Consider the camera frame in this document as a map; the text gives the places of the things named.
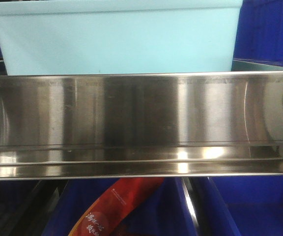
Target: metal rail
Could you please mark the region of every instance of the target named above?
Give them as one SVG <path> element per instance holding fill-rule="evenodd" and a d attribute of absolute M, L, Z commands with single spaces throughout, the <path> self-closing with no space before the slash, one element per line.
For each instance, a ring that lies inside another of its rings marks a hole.
<path fill-rule="evenodd" d="M 283 71 L 0 76 L 0 179 L 265 174 Z"/>

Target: metal shelf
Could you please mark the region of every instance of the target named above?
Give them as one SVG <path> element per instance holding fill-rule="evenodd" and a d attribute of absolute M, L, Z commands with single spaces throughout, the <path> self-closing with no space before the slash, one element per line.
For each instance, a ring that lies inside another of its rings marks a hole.
<path fill-rule="evenodd" d="M 283 174 L 283 68 L 233 65 L 0 76 L 0 179 Z"/>

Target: light blue container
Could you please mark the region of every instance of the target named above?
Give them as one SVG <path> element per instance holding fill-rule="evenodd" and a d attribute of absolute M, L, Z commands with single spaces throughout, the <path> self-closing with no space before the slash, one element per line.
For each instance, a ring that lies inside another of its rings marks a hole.
<path fill-rule="evenodd" d="M 9 75 L 230 71 L 242 0 L 0 2 Z"/>

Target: red package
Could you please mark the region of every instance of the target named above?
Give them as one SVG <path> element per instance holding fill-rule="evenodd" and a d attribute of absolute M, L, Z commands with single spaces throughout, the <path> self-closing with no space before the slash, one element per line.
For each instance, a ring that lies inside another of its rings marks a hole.
<path fill-rule="evenodd" d="M 163 180 L 163 177 L 119 179 L 88 208 L 68 236 L 109 236 Z"/>

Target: shelf lip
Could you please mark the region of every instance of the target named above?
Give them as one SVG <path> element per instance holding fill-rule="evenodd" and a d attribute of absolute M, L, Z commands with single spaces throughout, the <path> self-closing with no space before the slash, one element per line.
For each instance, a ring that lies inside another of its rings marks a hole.
<path fill-rule="evenodd" d="M 212 161 L 187 163 L 79 163 L 0 166 L 2 179 L 64 179 L 110 177 L 283 175 L 283 160 Z"/>
<path fill-rule="evenodd" d="M 283 147 L 85 151 L 1 152 L 0 179 L 283 175 Z M 251 155 L 245 158 L 245 152 Z"/>
<path fill-rule="evenodd" d="M 283 175 L 283 71 L 0 76 L 0 179 Z"/>

